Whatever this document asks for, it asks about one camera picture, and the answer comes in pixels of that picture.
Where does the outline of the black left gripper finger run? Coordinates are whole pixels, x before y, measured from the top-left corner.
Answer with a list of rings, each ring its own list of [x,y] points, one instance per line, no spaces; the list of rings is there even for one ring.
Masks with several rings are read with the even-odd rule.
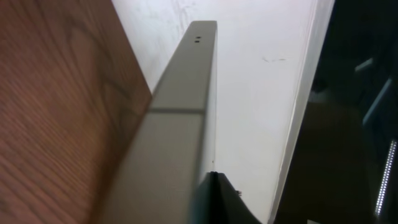
[[[196,188],[189,223],[260,224],[224,173],[208,172]]]

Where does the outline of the Samsung Galaxy smartphone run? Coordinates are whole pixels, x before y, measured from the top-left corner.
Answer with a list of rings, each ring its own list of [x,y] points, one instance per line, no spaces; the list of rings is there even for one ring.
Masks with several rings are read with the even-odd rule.
[[[118,167],[100,223],[205,223],[217,29],[216,21],[189,25]]]

